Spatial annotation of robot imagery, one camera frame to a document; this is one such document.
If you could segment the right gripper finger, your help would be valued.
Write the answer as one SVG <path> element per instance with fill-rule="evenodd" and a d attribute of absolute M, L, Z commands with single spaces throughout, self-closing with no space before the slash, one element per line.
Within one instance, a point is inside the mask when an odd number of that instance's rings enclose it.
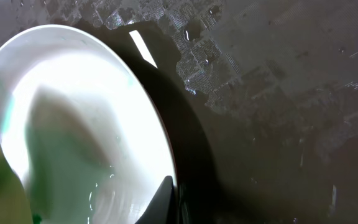
<path fill-rule="evenodd" d="M 135 224 L 175 224 L 177 205 L 172 176 L 166 176 Z"/>

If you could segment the white plate top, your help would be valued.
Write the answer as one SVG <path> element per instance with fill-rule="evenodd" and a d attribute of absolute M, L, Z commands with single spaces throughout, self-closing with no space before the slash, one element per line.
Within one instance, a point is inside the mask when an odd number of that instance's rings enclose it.
<path fill-rule="evenodd" d="M 177 196 L 149 94 L 79 29 L 37 26 L 0 47 L 0 145 L 41 223 L 136 223 L 166 176 Z"/>

